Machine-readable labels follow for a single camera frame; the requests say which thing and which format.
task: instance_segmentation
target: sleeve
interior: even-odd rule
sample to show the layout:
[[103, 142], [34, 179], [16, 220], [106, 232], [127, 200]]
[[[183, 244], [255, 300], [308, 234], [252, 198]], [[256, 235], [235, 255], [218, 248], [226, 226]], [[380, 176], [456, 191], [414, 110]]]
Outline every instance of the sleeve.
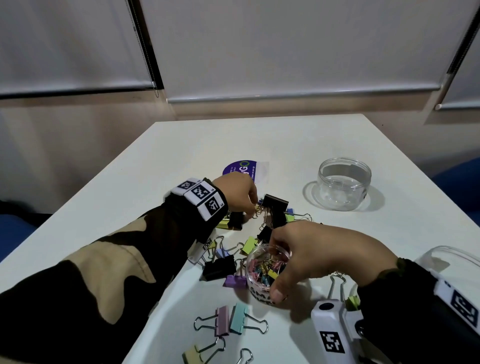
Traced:
[[397, 266], [358, 289], [364, 337], [393, 363], [469, 363], [478, 358], [480, 336], [434, 294], [437, 278], [406, 259], [400, 258]]
[[0, 363], [121, 363], [189, 248], [227, 213], [204, 181], [205, 199], [174, 188], [161, 206], [0, 294]]

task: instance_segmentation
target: hand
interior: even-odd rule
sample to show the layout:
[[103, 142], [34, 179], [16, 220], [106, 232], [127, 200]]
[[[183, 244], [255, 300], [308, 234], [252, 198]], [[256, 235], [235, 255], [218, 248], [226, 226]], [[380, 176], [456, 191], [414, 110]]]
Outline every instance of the hand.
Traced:
[[247, 219], [254, 215], [258, 202], [257, 187], [248, 174], [240, 172], [224, 174], [215, 179], [213, 184], [225, 195], [230, 211], [245, 212]]
[[270, 297], [275, 303], [281, 302], [295, 284], [307, 278], [340, 271], [359, 286], [365, 286], [380, 272], [396, 268], [397, 256], [371, 236], [305, 220], [274, 229], [270, 246], [275, 245], [292, 252], [292, 258], [271, 287]]

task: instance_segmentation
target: jar of binder clips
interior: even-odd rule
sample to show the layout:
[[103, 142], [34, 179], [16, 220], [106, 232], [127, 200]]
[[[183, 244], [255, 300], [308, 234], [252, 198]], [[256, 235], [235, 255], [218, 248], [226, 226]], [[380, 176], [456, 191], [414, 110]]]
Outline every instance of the jar of binder clips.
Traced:
[[257, 301], [274, 304], [270, 298], [270, 287], [285, 269], [290, 253], [281, 246], [260, 244], [248, 254], [247, 286]]

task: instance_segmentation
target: beige wall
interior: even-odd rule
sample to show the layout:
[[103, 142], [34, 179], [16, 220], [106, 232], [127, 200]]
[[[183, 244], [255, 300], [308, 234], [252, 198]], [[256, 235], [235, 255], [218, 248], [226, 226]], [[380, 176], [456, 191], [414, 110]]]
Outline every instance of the beige wall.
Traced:
[[178, 119], [363, 112], [432, 175], [480, 156], [480, 111], [432, 112], [437, 98], [418, 93], [172, 106], [144, 91], [3, 100], [0, 199], [54, 212], [152, 123]]

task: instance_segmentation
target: tabletop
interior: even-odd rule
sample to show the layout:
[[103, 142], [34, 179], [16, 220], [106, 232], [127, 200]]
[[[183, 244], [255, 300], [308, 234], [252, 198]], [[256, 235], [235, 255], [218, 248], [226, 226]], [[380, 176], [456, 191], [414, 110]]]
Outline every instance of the tabletop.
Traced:
[[[367, 198], [351, 212], [324, 209], [311, 194], [320, 163], [342, 156], [372, 170]], [[265, 192], [289, 201], [295, 212], [364, 232], [399, 256], [413, 260], [438, 245], [480, 255], [479, 228], [363, 115], [157, 122], [0, 263], [0, 291], [161, 204], [165, 192], [185, 178], [213, 179], [239, 160], [268, 162]], [[217, 233], [231, 247], [255, 236], [259, 225], [260, 219], [251, 220], [242, 231]], [[329, 278], [303, 282], [281, 307], [270, 307], [247, 290], [224, 288], [223, 280], [199, 281], [200, 275], [199, 266], [185, 264], [126, 363], [182, 363], [181, 354], [193, 344], [214, 341], [212, 330], [193, 329], [194, 319], [224, 305], [231, 312], [238, 301], [249, 305], [252, 316], [266, 319], [269, 331], [230, 334], [212, 364], [236, 363], [244, 347], [259, 363], [318, 362], [310, 311], [328, 293]], [[349, 281], [347, 294], [352, 287]]]

